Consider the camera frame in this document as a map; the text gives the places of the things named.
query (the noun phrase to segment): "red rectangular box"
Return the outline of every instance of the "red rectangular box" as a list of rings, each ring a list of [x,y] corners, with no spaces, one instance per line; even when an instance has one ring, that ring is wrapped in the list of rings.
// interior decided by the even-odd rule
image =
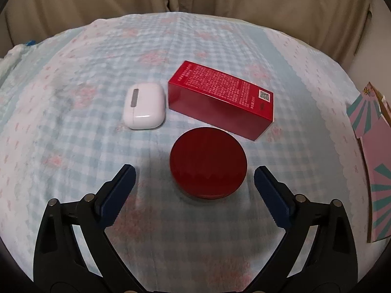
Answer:
[[[185,61],[168,84],[169,108],[255,141],[273,122],[273,93]]]

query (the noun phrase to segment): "beige curtain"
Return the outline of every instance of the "beige curtain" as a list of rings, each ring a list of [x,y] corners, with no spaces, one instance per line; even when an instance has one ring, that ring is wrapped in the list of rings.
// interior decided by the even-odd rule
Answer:
[[[9,0],[5,8],[13,44],[40,42],[99,18],[178,10],[177,0]]]
[[[179,0],[193,13],[242,19],[283,31],[325,52],[347,69],[371,0]]]
[[[0,57],[4,57],[12,47],[13,45],[11,38],[9,37],[4,12],[2,12],[0,14]]]

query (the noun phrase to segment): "screw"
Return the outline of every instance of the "screw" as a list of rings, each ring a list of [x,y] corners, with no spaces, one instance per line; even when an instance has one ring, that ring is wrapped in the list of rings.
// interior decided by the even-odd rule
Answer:
[[[299,203],[304,203],[307,200],[307,198],[302,194],[297,194],[295,198]]]
[[[48,201],[49,206],[54,206],[56,203],[57,203],[57,199],[51,199],[50,201]]]
[[[333,205],[334,205],[334,206],[337,206],[337,207],[341,207],[341,206],[342,206],[342,203],[341,203],[340,200],[334,199],[334,200],[333,200]]]
[[[92,201],[94,199],[95,195],[94,194],[87,194],[84,196],[85,201]]]

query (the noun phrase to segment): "airpods case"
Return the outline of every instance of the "airpods case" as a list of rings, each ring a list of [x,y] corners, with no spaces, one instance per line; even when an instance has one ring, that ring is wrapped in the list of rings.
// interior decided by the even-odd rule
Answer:
[[[165,95],[161,85],[135,84],[125,99],[123,120],[130,129],[153,129],[161,125],[166,115]]]

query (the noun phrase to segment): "bed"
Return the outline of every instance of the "bed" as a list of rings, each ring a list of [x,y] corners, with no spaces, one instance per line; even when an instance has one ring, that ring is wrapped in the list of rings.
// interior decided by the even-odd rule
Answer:
[[[274,123],[259,139],[234,135],[249,174],[236,193],[213,205],[183,197],[168,165],[175,140],[205,123],[170,110],[153,131],[131,131],[121,121],[132,84],[159,83],[167,92],[183,60],[275,96]],[[254,278],[283,236],[251,180],[260,165],[294,194],[343,202],[364,278],[356,292],[380,283],[377,268],[390,264],[388,240],[367,243],[366,177],[346,114],[359,92],[331,58],[286,34],[181,12],[99,19],[37,45],[15,46],[0,61],[0,86],[0,237],[6,261],[0,270],[23,279],[13,288],[32,285],[34,244],[48,200],[77,201],[94,193],[126,163],[138,171],[137,187],[106,234],[150,291],[239,291]],[[303,266],[314,232],[291,274]],[[75,233],[88,268],[99,274],[80,230]],[[10,268],[2,269],[5,263]]]

